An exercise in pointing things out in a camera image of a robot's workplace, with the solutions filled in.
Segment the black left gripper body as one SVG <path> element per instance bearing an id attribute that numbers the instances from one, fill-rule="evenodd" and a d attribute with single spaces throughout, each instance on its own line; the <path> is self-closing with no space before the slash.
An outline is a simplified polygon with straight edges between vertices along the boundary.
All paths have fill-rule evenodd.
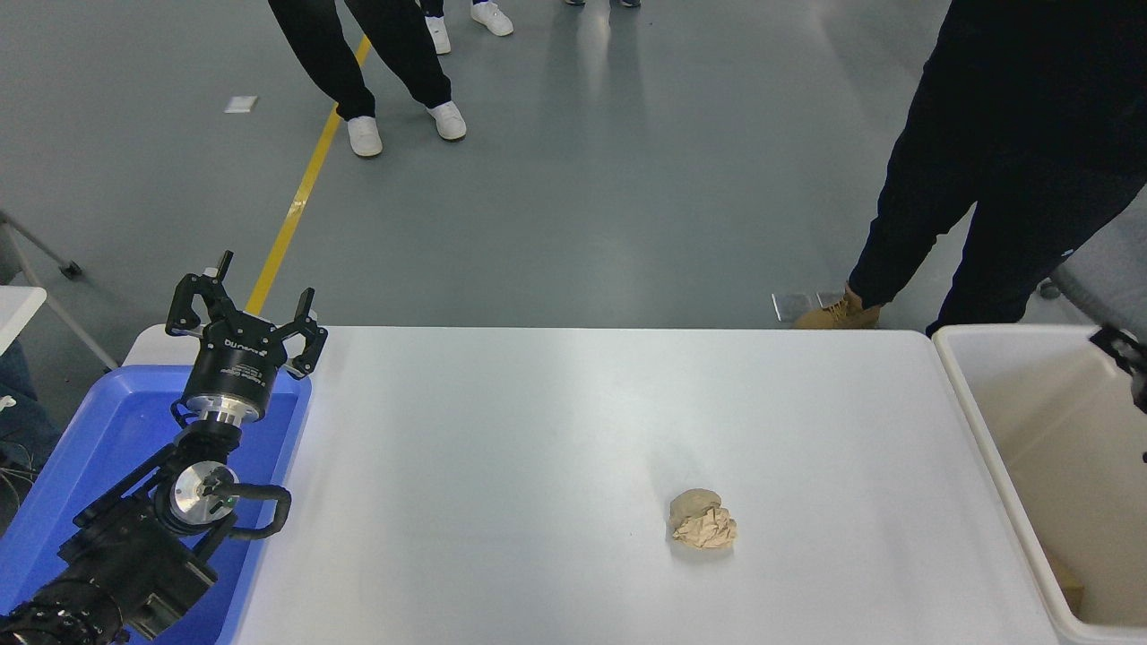
<path id="1" fill-rule="evenodd" d="M 185 407 L 198 409 L 202 401 L 225 397 L 248 409 L 266 409 L 284 362 L 284 347 L 274 332 L 275 325 L 263 319 L 205 325 L 185 384 Z"/>

